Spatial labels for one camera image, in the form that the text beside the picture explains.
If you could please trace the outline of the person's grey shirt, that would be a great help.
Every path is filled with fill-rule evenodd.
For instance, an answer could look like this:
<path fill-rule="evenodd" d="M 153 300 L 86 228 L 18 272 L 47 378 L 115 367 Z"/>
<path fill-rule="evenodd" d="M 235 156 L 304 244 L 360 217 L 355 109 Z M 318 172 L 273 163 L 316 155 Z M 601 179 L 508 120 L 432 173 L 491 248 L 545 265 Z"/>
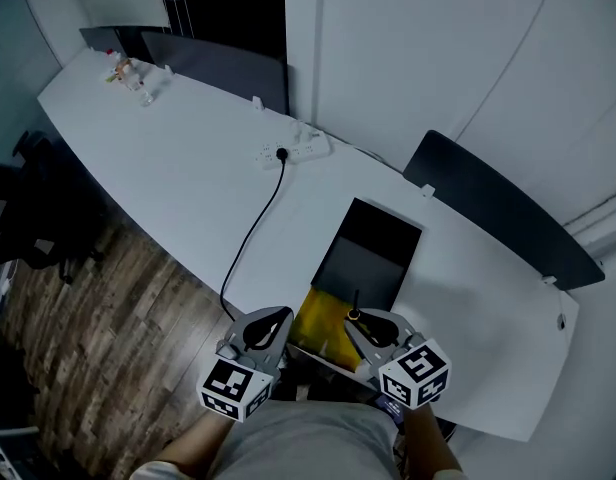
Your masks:
<path fill-rule="evenodd" d="M 403 480 L 396 438 L 393 420 L 365 404 L 269 400 L 234 423 L 204 479 L 155 457 L 129 480 Z"/>

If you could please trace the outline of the dark grey desk divider panel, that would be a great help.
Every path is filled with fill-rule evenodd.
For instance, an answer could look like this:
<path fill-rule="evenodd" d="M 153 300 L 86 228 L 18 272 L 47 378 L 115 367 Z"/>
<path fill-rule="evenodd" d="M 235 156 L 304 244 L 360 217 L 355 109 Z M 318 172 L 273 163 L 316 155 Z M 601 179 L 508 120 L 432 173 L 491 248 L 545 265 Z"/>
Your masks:
<path fill-rule="evenodd" d="M 126 57 L 152 63 L 143 32 L 169 33 L 169 28 L 152 26 L 104 26 L 80 28 L 86 45 L 96 51 L 118 52 Z"/>
<path fill-rule="evenodd" d="M 606 279 L 599 264 L 515 184 L 443 134 L 429 130 L 403 177 L 514 252 L 555 286 L 574 290 Z"/>
<path fill-rule="evenodd" d="M 248 50 L 182 36 L 141 33 L 154 64 L 174 73 L 289 113 L 287 64 Z"/>

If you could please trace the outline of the white power adapter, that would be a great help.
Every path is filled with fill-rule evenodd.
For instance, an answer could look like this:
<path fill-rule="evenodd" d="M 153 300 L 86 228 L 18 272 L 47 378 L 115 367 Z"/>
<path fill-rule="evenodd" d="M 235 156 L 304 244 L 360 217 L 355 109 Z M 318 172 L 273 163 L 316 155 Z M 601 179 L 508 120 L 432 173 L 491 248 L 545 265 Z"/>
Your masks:
<path fill-rule="evenodd" d="M 291 123 L 291 137 L 295 143 L 308 143 L 320 133 L 320 130 L 303 121 L 295 120 Z"/>

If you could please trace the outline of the dark window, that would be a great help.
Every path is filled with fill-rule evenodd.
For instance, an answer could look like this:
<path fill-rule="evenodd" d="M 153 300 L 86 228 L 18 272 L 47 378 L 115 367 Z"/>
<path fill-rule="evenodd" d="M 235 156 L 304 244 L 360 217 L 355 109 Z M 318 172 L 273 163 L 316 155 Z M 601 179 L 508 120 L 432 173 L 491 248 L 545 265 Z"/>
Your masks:
<path fill-rule="evenodd" d="M 173 35 L 285 60 L 285 0 L 162 0 Z"/>

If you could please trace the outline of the white power strip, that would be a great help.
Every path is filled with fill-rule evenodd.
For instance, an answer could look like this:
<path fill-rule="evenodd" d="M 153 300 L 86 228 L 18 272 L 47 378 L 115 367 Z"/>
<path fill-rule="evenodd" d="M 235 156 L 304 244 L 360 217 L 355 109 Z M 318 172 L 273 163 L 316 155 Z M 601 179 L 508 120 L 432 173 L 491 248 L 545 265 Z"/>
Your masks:
<path fill-rule="evenodd" d="M 278 149 L 287 151 L 286 163 L 290 165 L 324 158 L 332 153 L 332 146 L 328 137 L 317 133 L 313 134 L 307 142 L 290 144 L 288 141 L 275 141 L 265 143 L 256 152 L 255 162 L 264 170 L 275 168 L 280 163 L 277 158 Z"/>

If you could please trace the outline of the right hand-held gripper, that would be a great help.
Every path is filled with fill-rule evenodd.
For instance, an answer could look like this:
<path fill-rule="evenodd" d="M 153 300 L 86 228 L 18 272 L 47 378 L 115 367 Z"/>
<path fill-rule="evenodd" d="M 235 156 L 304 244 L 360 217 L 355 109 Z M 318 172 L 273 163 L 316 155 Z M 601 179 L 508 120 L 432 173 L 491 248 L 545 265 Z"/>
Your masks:
<path fill-rule="evenodd" d="M 399 314 L 372 308 L 361 309 L 360 314 L 360 322 L 345 321 L 344 330 L 364 360 L 381 365 L 373 374 L 381 393 L 415 410 L 435 401 L 449 387 L 451 361 L 434 339 L 386 362 L 383 348 L 405 347 L 419 332 Z"/>

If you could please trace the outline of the black office chair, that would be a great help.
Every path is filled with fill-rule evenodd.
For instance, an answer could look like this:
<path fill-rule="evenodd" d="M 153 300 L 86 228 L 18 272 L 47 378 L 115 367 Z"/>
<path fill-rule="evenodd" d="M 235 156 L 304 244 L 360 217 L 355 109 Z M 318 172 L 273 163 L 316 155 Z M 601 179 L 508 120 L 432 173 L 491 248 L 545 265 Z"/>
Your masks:
<path fill-rule="evenodd" d="M 70 285 L 70 262 L 103 258 L 96 249 L 107 216 L 103 191 L 61 138 L 26 131 L 12 155 L 23 164 L 0 163 L 0 265 L 56 265 L 60 280 Z"/>

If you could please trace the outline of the person's right forearm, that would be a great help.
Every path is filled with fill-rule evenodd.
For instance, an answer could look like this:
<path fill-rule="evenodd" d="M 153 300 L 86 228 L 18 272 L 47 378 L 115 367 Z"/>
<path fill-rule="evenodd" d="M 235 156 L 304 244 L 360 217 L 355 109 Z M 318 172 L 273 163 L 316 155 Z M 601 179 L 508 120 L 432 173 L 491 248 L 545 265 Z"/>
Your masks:
<path fill-rule="evenodd" d="M 406 408 L 404 429 L 411 480 L 433 480 L 442 471 L 461 471 L 429 404 Z"/>

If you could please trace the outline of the person's left forearm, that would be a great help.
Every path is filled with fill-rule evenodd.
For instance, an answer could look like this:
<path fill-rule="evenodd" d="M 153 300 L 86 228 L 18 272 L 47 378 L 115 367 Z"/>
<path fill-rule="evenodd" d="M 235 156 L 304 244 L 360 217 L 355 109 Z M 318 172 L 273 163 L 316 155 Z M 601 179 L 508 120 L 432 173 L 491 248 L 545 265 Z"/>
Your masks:
<path fill-rule="evenodd" d="M 181 436 L 169 443 L 155 461 L 175 465 L 183 474 L 204 479 L 235 421 L 206 411 Z"/>

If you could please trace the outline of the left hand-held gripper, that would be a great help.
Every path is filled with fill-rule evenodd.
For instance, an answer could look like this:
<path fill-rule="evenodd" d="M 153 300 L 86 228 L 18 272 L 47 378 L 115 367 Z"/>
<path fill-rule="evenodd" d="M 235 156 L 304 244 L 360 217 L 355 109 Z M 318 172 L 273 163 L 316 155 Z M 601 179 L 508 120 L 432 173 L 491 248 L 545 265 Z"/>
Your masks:
<path fill-rule="evenodd" d="M 204 363 L 196 392 L 201 405 L 245 422 L 269 399 L 294 319 L 287 306 L 262 308 L 236 320 Z"/>

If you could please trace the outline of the white wall conduit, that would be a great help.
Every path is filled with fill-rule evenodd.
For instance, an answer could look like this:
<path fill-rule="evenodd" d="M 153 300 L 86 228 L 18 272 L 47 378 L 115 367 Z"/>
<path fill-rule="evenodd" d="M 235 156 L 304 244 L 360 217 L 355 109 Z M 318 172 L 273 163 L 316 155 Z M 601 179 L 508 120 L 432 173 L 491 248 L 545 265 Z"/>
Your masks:
<path fill-rule="evenodd" d="M 616 240 L 616 194 L 569 222 L 565 230 L 586 249 L 612 243 Z"/>

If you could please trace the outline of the black box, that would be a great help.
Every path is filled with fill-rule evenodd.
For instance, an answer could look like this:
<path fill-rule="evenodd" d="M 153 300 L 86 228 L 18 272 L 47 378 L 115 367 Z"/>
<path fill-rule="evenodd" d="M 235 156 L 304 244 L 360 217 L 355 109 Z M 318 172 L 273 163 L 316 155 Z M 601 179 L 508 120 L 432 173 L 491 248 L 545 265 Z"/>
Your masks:
<path fill-rule="evenodd" d="M 422 230 L 354 199 L 311 281 L 290 331 L 290 343 L 349 372 L 362 362 L 344 330 L 353 307 L 389 312 Z"/>

